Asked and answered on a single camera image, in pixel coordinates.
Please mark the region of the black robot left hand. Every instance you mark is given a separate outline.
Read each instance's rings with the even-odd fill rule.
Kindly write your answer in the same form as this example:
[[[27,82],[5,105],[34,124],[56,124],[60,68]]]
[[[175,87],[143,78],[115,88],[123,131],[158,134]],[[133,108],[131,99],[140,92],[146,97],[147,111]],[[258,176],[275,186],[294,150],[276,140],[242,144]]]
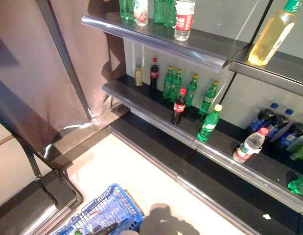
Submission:
[[[118,225],[118,222],[115,222],[107,227],[102,227],[101,225],[98,225],[94,228],[93,235],[109,235],[118,227]]]

